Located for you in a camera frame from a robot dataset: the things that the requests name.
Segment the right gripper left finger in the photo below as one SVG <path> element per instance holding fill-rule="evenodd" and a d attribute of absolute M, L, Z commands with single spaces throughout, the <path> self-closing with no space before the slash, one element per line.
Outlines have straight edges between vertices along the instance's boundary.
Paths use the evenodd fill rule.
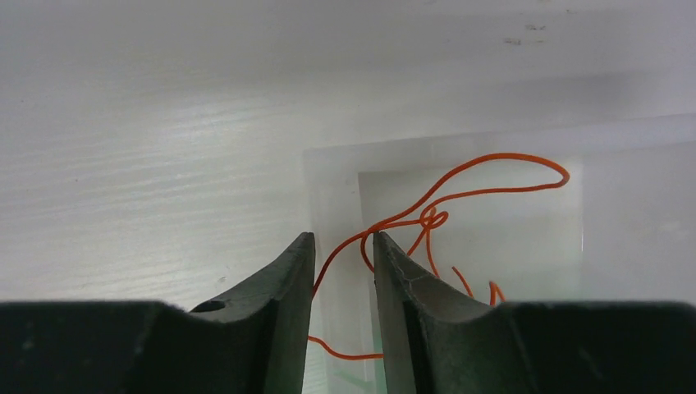
<path fill-rule="evenodd" d="M 185 311 L 157 300 L 4 302 L 4 393 L 299 393 L 315 265 L 304 232 Z"/>

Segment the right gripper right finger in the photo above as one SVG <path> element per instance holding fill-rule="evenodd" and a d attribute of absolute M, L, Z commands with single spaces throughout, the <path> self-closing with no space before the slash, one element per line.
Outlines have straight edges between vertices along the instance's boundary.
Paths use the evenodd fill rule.
<path fill-rule="evenodd" d="M 695 308 L 476 301 L 373 237 L 390 393 L 692 393 Z"/>

